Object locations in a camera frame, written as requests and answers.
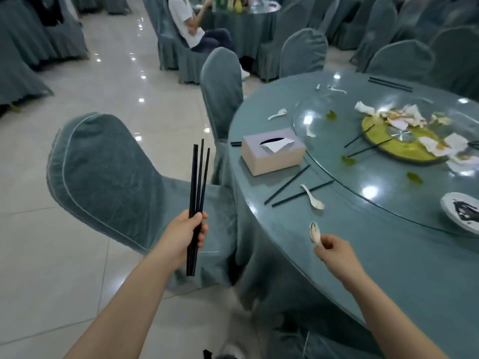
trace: hand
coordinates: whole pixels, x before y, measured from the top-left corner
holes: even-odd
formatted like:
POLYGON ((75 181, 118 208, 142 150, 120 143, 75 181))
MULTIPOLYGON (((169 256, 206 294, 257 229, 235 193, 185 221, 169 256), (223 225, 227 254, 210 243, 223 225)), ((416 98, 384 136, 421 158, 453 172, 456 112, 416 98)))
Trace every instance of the hand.
POLYGON ((213 4, 214 0, 205 0, 203 3, 203 8, 210 8, 213 4))
POLYGON ((314 253, 347 290, 352 284, 366 277, 366 273, 348 241, 335 235, 324 234, 321 235, 321 243, 314 247, 314 253))
POLYGON ((173 219, 152 250, 152 253, 157 252, 161 255, 161 259, 166 260, 167 267, 171 272, 180 268, 186 261, 187 247, 193 239, 193 230, 199 224, 201 224, 201 231, 198 235, 198 248, 205 245, 208 224, 202 219, 208 219, 208 214, 199 212, 191 218, 188 216, 189 211, 184 210, 173 219))

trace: tile floor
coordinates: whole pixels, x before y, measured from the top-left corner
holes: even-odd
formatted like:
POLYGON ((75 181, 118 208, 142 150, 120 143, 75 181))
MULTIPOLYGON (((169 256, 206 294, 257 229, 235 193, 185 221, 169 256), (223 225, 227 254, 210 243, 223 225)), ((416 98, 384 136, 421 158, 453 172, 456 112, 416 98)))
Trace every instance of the tile floor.
MULTIPOLYGON (((141 0, 128 16, 93 14, 81 22, 91 58, 41 72, 55 96, 0 118, 0 358, 60 358, 140 261, 138 253, 90 229, 50 197, 45 166, 57 130, 90 111, 114 114, 141 136, 161 174, 189 179, 190 147, 205 138, 214 150, 198 86, 159 70, 157 39, 141 0), (159 153, 169 146, 169 158, 159 153)), ((330 48, 326 69, 353 68, 350 52, 330 48)), ((243 83, 245 96, 261 85, 243 83)), ((259 359, 248 313, 231 289, 182 287, 167 292, 141 358, 200 358, 227 337, 259 359), (182 343, 188 340, 188 347, 182 343)))

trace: white t-shirt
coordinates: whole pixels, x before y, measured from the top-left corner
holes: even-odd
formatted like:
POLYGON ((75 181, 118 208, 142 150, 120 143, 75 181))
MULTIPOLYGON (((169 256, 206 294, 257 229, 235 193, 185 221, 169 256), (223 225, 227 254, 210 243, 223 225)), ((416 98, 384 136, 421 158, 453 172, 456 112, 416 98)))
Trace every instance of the white t-shirt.
POLYGON ((193 16, 193 8, 190 2, 188 0, 169 0, 168 8, 176 28, 190 49, 197 46, 205 32, 201 28, 196 30, 196 35, 190 35, 188 32, 188 27, 184 22, 193 16))

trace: teal tablecloth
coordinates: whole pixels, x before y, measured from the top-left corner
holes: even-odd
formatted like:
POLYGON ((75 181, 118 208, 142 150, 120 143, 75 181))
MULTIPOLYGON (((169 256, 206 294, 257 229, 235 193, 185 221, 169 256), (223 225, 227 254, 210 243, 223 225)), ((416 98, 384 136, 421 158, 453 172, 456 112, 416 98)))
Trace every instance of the teal tablecloth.
POLYGON ((256 59, 258 49, 264 42, 272 41, 276 26, 279 4, 263 0, 251 9, 245 9, 241 14, 225 10, 208 10, 203 17, 202 26, 205 29, 227 29, 239 58, 248 56, 256 59))
MULTIPOLYGON (((333 73, 316 72, 265 85, 249 96, 236 112, 229 141, 292 127, 300 103, 315 96, 326 96, 350 111, 338 115, 338 119, 351 121, 351 129, 337 135, 344 144, 359 131, 358 126, 354 127, 362 119, 354 110, 359 100, 379 108, 415 98, 418 103, 431 100, 442 107, 448 106, 446 113, 457 111, 471 118, 479 115, 477 103, 461 104, 458 96, 446 91, 410 83, 414 86, 411 94, 373 85, 367 79, 364 74, 342 74, 333 78, 333 73), (318 84, 321 84, 320 91, 316 90, 318 84), (347 93, 332 91, 328 85, 347 93), (284 117, 267 120, 281 108, 288 111, 284 117)), ((296 124, 295 129, 298 136, 304 138, 306 125, 296 124)), ((321 131, 315 133, 318 137, 322 134, 321 131)), ((344 154, 343 149, 338 151, 336 147, 321 144, 320 138, 306 142, 308 152, 321 159, 340 160, 344 154)), ((272 208, 270 204, 264 205, 264 201, 306 163, 311 167, 272 203, 301 192, 300 184, 314 187, 335 179, 336 173, 321 167, 327 160, 318 160, 317 164, 306 155, 300 167, 253 177, 240 155, 240 148, 228 144, 227 149, 241 237, 236 262, 244 266, 237 288, 242 303, 254 306, 259 318, 271 319, 275 314, 297 310, 313 317, 317 311, 312 308, 326 304, 328 298, 364 325, 353 297, 312 251, 308 227, 316 221, 322 233, 350 241, 365 271, 446 354, 452 358, 479 357, 479 238, 449 221, 438 201, 430 209, 440 215, 446 228, 443 230, 428 228, 381 208, 342 185, 341 179, 313 193, 326 205, 323 212, 314 210, 305 196, 272 208)), ((363 159, 384 158, 376 156, 375 150, 370 153, 365 153, 363 159)), ((416 190, 431 189, 435 184, 432 179, 418 187, 404 178, 404 185, 398 186, 398 195, 415 194, 416 190)))

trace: person's right hand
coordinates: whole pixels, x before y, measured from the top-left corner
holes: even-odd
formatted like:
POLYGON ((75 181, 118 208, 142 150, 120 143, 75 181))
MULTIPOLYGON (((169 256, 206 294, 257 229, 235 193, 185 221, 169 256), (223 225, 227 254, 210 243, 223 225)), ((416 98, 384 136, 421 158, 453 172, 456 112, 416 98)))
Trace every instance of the person's right hand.
POLYGON ((210 8, 214 0, 205 0, 203 3, 203 8, 210 8))
POLYGON ((346 289, 366 277, 366 273, 348 241, 335 235, 324 234, 321 235, 321 243, 314 247, 314 253, 346 289))

